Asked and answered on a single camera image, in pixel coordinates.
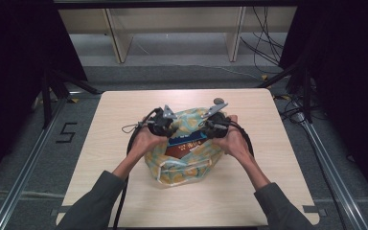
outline floor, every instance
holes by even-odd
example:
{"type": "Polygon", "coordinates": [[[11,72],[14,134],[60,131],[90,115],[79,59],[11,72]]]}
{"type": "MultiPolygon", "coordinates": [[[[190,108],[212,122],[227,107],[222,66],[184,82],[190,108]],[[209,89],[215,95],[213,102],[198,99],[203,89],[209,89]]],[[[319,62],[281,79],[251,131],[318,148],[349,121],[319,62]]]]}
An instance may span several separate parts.
{"type": "MultiPolygon", "coordinates": [[[[278,43],[284,44],[287,34],[273,34],[271,37],[278,43]]],[[[254,82],[259,82],[264,75],[274,75],[264,71],[281,71],[280,68],[273,65],[270,61],[255,55],[244,43],[240,44],[237,61],[230,62],[223,34],[137,34],[132,40],[126,62],[123,64],[116,62],[110,38],[107,35],[72,34],[71,38],[88,79],[104,89],[114,87],[112,86],[112,79],[107,79],[109,72],[106,71],[109,70],[106,68],[108,67],[112,71],[134,73],[131,76],[131,81],[136,80],[134,78],[135,75],[138,75],[138,80],[145,76],[146,73],[141,73],[140,70],[147,67],[145,70],[152,70],[152,67],[159,69],[157,70],[158,72],[155,70],[154,73],[160,73],[160,69],[162,71],[171,71],[173,69],[176,72],[192,67],[204,74],[216,73],[219,75],[231,73],[239,78],[252,78],[254,82]],[[250,68],[254,66],[257,66],[261,71],[250,71],[250,68]]],[[[253,47],[258,43],[258,39],[253,34],[243,34],[242,38],[253,47]]],[[[275,58],[270,46],[264,42],[259,42],[259,44],[261,51],[275,58]]],[[[287,79],[273,85],[272,93],[274,95],[285,95],[285,82],[287,82],[287,79]]],[[[141,86],[128,85],[124,87],[117,89],[128,90],[141,86]]],[[[78,93],[81,90],[71,86],[71,91],[78,93]]],[[[98,104],[100,99],[98,96],[84,93],[76,94],[74,98],[78,102],[67,102],[64,105],[63,111],[58,117],[58,125],[54,127],[53,133],[49,134],[46,152],[40,156],[25,186],[22,197],[12,211],[7,229],[53,228],[57,215],[56,207],[61,204],[66,192],[66,186],[78,159],[84,136],[89,129],[96,104],[98,104]],[[79,144],[60,148],[61,144],[58,144],[58,140],[62,140],[64,137],[58,135],[58,133],[61,133],[61,130],[64,128],[62,124],[70,121],[78,121],[76,127],[79,129],[80,135],[76,135],[76,140],[73,143],[79,144]],[[64,176],[53,176],[54,174],[63,174],[64,176]]],[[[279,111],[294,107],[288,100],[277,100],[275,103],[279,111]]],[[[41,109],[41,104],[36,107],[36,111],[31,115],[28,124],[22,130],[23,135],[19,136],[19,140],[12,150],[13,152],[25,153],[9,155],[3,159],[0,165],[0,206],[19,175],[24,162],[27,160],[28,153],[31,152],[34,143],[38,140],[41,129],[36,127],[39,127],[42,123],[41,109]]],[[[319,110],[314,112],[314,116],[314,125],[318,135],[321,137],[348,191],[354,197],[368,223],[368,185],[365,179],[355,163],[346,159],[349,152],[346,151],[343,143],[341,143],[332,124],[326,120],[326,113],[319,110]]],[[[355,225],[350,222],[349,215],[347,215],[343,205],[341,205],[339,197],[336,197],[337,207],[339,207],[340,215],[343,218],[343,221],[341,221],[338,210],[334,205],[333,196],[330,194],[330,190],[327,189],[327,180],[321,174],[305,131],[290,119],[284,120],[284,126],[300,163],[303,175],[309,185],[312,198],[322,212],[320,223],[316,228],[344,229],[341,224],[341,222],[344,222],[346,229],[355,229],[355,225]]]]}

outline person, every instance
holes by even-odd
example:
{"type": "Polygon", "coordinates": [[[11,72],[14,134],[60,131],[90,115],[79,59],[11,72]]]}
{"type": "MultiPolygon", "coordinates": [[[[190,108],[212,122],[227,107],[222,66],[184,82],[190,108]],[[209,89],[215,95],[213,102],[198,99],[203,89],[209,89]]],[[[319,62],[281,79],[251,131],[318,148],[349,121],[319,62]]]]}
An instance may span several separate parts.
{"type": "MultiPolygon", "coordinates": [[[[238,122],[238,116],[229,117],[231,121],[238,122]]],[[[56,229],[107,229],[112,207],[125,187],[125,179],[130,171],[146,152],[166,141],[167,137],[153,135],[146,126],[143,127],[126,158],[113,172],[104,171],[101,174],[92,190],[68,210],[56,229]]],[[[224,138],[214,138],[212,141],[226,154],[235,157],[245,169],[256,190],[255,197],[267,217],[270,229],[313,229],[311,223],[289,202],[279,186],[265,176],[237,128],[230,126],[224,138]]]]}

